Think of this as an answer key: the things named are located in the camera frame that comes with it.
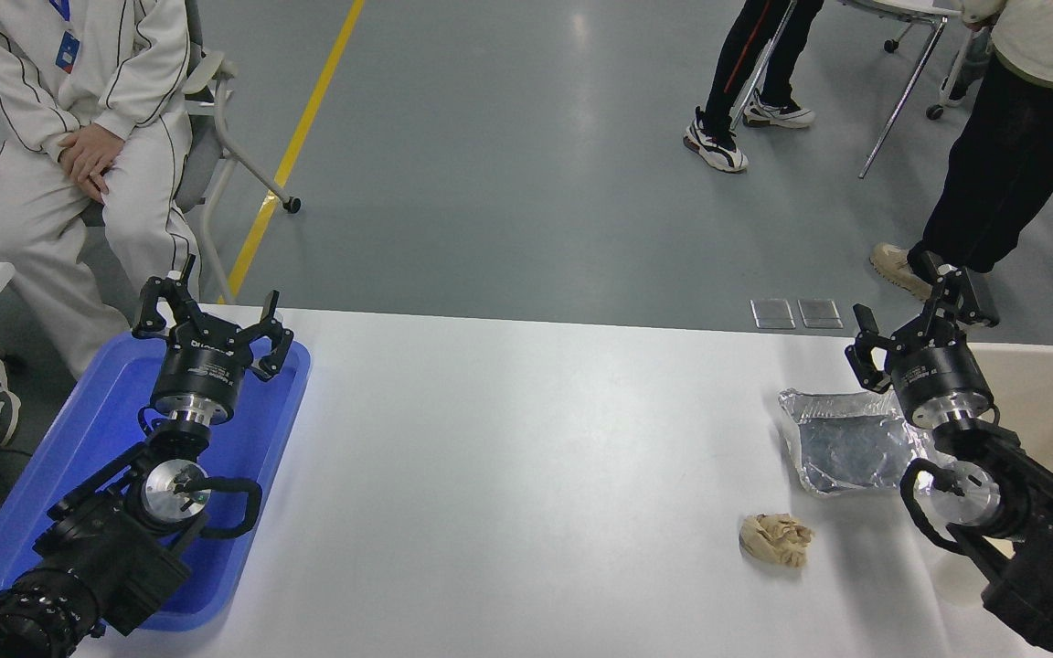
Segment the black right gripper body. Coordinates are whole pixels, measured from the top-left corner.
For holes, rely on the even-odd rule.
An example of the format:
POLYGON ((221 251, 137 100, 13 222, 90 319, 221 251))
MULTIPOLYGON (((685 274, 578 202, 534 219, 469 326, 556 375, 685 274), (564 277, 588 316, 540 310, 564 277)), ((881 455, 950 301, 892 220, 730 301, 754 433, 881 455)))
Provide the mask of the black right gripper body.
POLYGON ((906 418, 979 418, 995 408, 968 334, 929 338, 895 333, 889 380, 906 418))

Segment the seated person's left hand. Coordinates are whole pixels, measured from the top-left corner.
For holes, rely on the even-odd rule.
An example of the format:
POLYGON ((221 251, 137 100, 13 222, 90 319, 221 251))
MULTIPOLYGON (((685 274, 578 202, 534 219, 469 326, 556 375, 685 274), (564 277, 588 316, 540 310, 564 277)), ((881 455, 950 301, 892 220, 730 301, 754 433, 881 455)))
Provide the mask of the seated person's left hand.
POLYGON ((117 136, 98 123, 92 123, 76 133, 77 155, 76 166, 91 172, 103 172, 114 163, 114 158, 121 153, 125 139, 117 136))

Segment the seated person's right hand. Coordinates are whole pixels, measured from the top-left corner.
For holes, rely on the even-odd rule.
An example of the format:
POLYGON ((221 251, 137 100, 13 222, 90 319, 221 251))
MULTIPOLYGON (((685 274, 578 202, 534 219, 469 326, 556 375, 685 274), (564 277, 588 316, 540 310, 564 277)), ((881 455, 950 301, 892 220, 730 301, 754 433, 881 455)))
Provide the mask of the seated person's right hand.
POLYGON ((61 166, 76 187, 83 191, 85 195, 90 197, 95 203, 103 204, 105 201, 105 196, 110 193, 108 184, 105 182, 106 168, 103 172, 91 172, 87 168, 82 168, 76 166, 75 158, 77 155, 77 147, 74 146, 76 142, 76 133, 73 133, 66 139, 61 142, 61 153, 59 153, 56 162, 61 166))

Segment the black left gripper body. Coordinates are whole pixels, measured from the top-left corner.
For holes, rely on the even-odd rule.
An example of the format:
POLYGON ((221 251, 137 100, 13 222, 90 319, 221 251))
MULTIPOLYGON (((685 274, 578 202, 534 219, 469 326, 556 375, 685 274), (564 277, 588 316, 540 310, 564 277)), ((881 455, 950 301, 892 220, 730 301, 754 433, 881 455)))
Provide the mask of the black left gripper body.
POLYGON ((196 396, 219 408, 235 408, 239 388, 250 366, 250 346, 212 330, 200 334, 180 325, 166 338, 165 361, 160 367, 150 401, 155 408, 171 408, 172 399, 196 396))

